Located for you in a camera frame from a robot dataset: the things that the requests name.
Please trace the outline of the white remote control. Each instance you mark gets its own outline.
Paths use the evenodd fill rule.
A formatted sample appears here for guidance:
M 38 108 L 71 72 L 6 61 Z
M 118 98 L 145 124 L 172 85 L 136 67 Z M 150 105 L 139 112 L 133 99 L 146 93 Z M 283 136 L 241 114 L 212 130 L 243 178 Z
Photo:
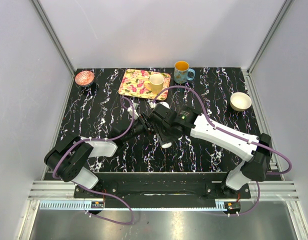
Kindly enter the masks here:
M 170 148 L 172 146 L 171 142 L 167 142 L 166 140 L 163 140 L 162 137 L 158 133 L 156 134 L 156 136 L 157 136 L 157 139 L 158 139 L 158 142 L 159 142 L 161 148 L 167 149 L 167 148 Z

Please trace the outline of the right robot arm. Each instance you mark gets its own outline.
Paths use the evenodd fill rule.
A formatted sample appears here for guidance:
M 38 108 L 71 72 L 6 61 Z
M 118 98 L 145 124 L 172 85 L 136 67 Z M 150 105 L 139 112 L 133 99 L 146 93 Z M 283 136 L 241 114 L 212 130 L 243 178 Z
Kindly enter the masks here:
M 187 106 L 179 112 L 170 109 L 166 102 L 152 104 L 151 108 L 149 119 L 162 148 L 169 148 L 173 141 L 188 136 L 215 144 L 242 160 L 229 171 L 221 186 L 225 197 L 233 198 L 250 181 L 263 182 L 266 179 L 272 158 L 268 150 L 272 145 L 269 135 L 263 133 L 257 136 L 234 130 L 207 120 L 201 111 Z

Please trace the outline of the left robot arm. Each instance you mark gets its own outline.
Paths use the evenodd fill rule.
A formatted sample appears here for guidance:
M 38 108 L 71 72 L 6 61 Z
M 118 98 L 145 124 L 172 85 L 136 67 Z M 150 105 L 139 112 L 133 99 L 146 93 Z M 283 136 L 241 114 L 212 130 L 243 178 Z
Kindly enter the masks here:
M 85 164 L 89 158 L 112 157 L 130 139 L 139 135 L 151 135 L 155 132 L 154 123 L 142 113 L 133 121 L 123 120 L 113 127 L 109 139 L 89 140 L 70 133 L 57 143 L 44 157 L 44 163 L 64 182 L 73 182 L 85 187 L 92 198 L 102 193 L 99 178 Z

